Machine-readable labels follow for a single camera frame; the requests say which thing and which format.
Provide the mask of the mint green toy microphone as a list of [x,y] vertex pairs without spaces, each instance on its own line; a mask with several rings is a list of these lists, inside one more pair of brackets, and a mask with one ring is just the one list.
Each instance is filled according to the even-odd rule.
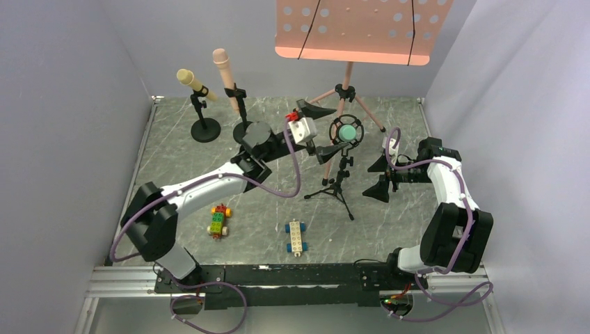
[[336,137],[341,142],[353,142],[356,140],[357,132],[356,128],[351,124],[344,124],[337,128]]

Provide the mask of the black shock mount stand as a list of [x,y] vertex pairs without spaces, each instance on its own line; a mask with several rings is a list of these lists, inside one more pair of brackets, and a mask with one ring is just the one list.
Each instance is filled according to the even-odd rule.
[[334,119],[334,121],[332,121],[332,123],[330,124],[330,127],[329,127],[329,139],[330,139],[332,145],[336,145],[338,143],[346,143],[346,142],[341,142],[336,137],[337,128],[341,125],[344,125],[344,124],[353,125],[356,128],[357,137],[356,137],[355,141],[350,142],[349,147],[347,147],[339,152],[341,158],[340,158],[340,162],[339,162],[339,170],[337,172],[336,177],[331,178],[329,180],[328,179],[322,180],[322,184],[324,186],[326,186],[326,188],[315,191],[314,193],[304,195],[303,198],[305,200],[308,200],[313,196],[319,195],[320,193],[329,195],[329,196],[335,198],[336,200],[338,200],[339,202],[341,202],[345,206],[346,211],[349,216],[349,219],[351,221],[353,221],[354,216],[351,213],[349,206],[346,203],[346,200],[345,200],[345,197],[343,194],[343,190],[342,190],[342,183],[346,178],[350,177],[350,171],[347,170],[347,168],[349,166],[353,166],[353,157],[349,154],[349,151],[360,145],[360,143],[364,139],[365,130],[364,130],[364,127],[363,127],[360,119],[351,115],[351,114],[343,114],[342,116],[336,117],[336,119]]

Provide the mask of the black round-base mic stand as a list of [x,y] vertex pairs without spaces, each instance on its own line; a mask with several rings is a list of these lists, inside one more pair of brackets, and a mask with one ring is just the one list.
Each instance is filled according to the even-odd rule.
[[238,88],[236,83],[234,83],[232,88],[224,88],[224,91],[229,98],[235,99],[237,103],[238,114],[241,119],[241,122],[234,127],[232,131],[232,136],[236,143],[240,143],[242,138],[246,134],[246,130],[253,123],[252,121],[249,121],[247,119],[248,114],[244,101],[247,97],[247,93],[244,89]]

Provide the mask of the pink toy microphone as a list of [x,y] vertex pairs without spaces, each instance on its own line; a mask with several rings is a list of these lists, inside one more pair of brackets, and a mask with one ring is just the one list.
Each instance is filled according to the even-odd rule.
[[232,73],[230,58],[223,48],[215,49],[212,52],[213,62],[217,66],[223,81],[224,88],[234,89],[234,76]]

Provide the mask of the yellow toy microphone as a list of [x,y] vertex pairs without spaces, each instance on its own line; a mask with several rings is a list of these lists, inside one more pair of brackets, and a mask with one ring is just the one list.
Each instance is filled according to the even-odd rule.
[[217,101],[218,96],[216,93],[211,91],[206,85],[199,81],[194,73],[188,69],[179,69],[176,74],[177,80],[184,86],[191,88],[196,92],[201,92],[204,97],[210,101]]

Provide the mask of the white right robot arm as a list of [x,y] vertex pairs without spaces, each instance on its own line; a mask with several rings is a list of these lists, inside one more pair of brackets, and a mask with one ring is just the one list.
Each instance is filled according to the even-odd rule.
[[438,207],[419,245],[398,248],[388,256],[392,270],[402,273],[474,273],[493,227],[493,216],[480,210],[462,174],[461,156],[439,138],[420,141],[417,156],[399,162],[397,140],[385,138],[383,153],[367,170],[378,182],[363,196],[388,202],[401,183],[433,185]]

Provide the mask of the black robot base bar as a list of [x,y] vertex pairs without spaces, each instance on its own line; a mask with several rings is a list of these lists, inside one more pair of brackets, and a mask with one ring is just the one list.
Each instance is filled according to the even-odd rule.
[[355,304],[378,307],[381,298],[414,287],[414,277],[381,262],[337,264],[203,265],[196,283],[176,285],[159,271],[157,294],[204,296],[206,310],[248,306]]

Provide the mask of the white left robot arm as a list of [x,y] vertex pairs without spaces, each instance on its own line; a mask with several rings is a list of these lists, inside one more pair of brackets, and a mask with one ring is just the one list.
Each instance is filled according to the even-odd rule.
[[159,264],[177,280],[198,283],[200,265],[187,249],[177,244],[177,224],[227,196],[265,189],[263,181],[271,174],[267,166],[270,161],[285,156],[295,159],[296,151],[306,150],[320,164],[326,163],[356,138],[353,126],[335,118],[329,131],[332,145],[314,144],[317,135],[314,120],[334,112],[300,100],[297,108],[286,115],[279,134],[265,122],[251,123],[239,142],[238,153],[216,170],[174,185],[157,187],[152,182],[142,185],[122,217],[115,242],[127,236],[146,262]]

